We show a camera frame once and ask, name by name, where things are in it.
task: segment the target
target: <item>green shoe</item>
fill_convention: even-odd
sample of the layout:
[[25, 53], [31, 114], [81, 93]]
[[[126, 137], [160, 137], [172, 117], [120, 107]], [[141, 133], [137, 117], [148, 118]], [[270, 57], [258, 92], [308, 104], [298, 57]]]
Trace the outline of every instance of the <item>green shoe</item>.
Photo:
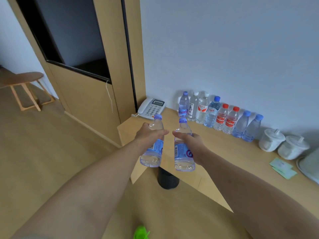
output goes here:
[[148, 239], [148, 235], [150, 232], [146, 231], [145, 226], [139, 226], [134, 233], [133, 239]]

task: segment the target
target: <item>water bottle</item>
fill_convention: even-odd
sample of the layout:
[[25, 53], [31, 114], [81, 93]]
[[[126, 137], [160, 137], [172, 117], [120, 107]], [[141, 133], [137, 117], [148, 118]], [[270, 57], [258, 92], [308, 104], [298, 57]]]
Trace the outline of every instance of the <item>water bottle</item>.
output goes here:
[[248, 126], [249, 116], [251, 112], [250, 111], [244, 111], [244, 114], [241, 116], [241, 118], [238, 119], [238, 122], [236, 123], [236, 126], [232, 132], [232, 135], [236, 138], [241, 138], [246, 127]]
[[238, 120], [239, 117], [239, 107], [238, 106], [234, 106], [233, 110], [228, 114], [227, 118], [226, 118], [226, 122], [223, 126], [223, 132], [226, 134], [231, 134], [234, 126]]
[[186, 118], [188, 113], [188, 108], [189, 108], [188, 92], [184, 91], [179, 103], [179, 107], [178, 107], [178, 116]]
[[198, 91], [194, 91], [194, 95], [191, 97], [189, 101], [188, 118], [187, 118], [189, 121], [196, 120], [198, 101], [199, 101]]
[[[148, 127], [151, 130], [164, 130], [162, 115], [156, 114], [154, 116], [153, 123], [149, 124]], [[163, 145], [164, 135], [160, 137], [160, 139], [158, 139], [152, 146], [150, 146], [140, 157], [141, 164], [152, 168], [158, 167], [162, 160]]]
[[251, 121], [251, 123], [248, 125], [246, 131], [242, 135], [242, 139], [246, 142], [251, 142], [254, 140], [255, 136], [258, 133], [258, 130], [261, 125], [261, 120], [264, 118], [263, 115], [257, 114], [255, 119]]
[[204, 98], [199, 99], [199, 104], [197, 109], [198, 111], [196, 114], [196, 122], [199, 124], [204, 124], [205, 115], [208, 108], [208, 100], [207, 100], [208, 97], [209, 97], [209, 93], [205, 92]]
[[[187, 125], [186, 118], [180, 118], [180, 127], [176, 130], [177, 132], [187, 133], [192, 135], [192, 130]], [[195, 162], [193, 159], [193, 154], [184, 143], [183, 140], [175, 137], [175, 169], [178, 171], [190, 172], [195, 169]]]
[[221, 104], [220, 104], [220, 97], [219, 96], [215, 96], [214, 101], [212, 101], [209, 106], [208, 106], [208, 111], [206, 114], [206, 119], [204, 122], [204, 126], [206, 127], [213, 127], [215, 121], [216, 121], [216, 117], [218, 114], [219, 109], [221, 108]]
[[223, 104], [222, 108], [218, 111], [216, 122], [214, 123], [213, 128], [217, 131], [220, 131], [223, 128], [223, 124], [225, 122], [225, 118], [228, 115], [228, 104]]

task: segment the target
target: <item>white telephone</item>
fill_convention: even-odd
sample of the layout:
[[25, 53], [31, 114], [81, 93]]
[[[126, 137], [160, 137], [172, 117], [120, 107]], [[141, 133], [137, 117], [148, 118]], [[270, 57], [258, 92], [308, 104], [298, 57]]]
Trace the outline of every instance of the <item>white telephone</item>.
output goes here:
[[162, 113], [165, 105], [166, 104], [164, 101], [153, 98], [146, 98], [146, 100], [143, 101], [140, 108], [138, 109], [138, 112], [134, 116], [136, 117], [139, 115], [141, 117], [153, 120], [156, 114]]

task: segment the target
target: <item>bottle with red cap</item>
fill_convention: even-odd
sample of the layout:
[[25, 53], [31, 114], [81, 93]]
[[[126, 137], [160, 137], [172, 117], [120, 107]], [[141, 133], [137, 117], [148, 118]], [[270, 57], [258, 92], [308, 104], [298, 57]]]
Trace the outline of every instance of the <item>bottle with red cap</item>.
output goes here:
[[218, 111], [218, 115], [216, 117], [216, 122], [214, 123], [214, 129], [217, 131], [221, 131], [223, 128], [223, 124], [228, 115], [228, 104], [223, 104], [223, 107]]
[[239, 112], [239, 107], [234, 106], [233, 110], [228, 114], [226, 118], [226, 122], [223, 126], [223, 132], [226, 134], [231, 134], [233, 132], [233, 129], [235, 127], [235, 124], [238, 120], [238, 112]]

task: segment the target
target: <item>person's arm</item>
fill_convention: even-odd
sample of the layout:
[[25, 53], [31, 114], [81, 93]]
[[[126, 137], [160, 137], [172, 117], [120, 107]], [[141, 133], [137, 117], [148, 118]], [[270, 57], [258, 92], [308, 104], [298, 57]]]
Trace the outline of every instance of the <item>person's arm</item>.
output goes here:
[[284, 192], [211, 152], [200, 136], [173, 132], [192, 151], [254, 239], [319, 238], [319, 221]]
[[138, 157], [166, 134], [144, 123], [133, 141], [71, 178], [12, 238], [100, 239]]

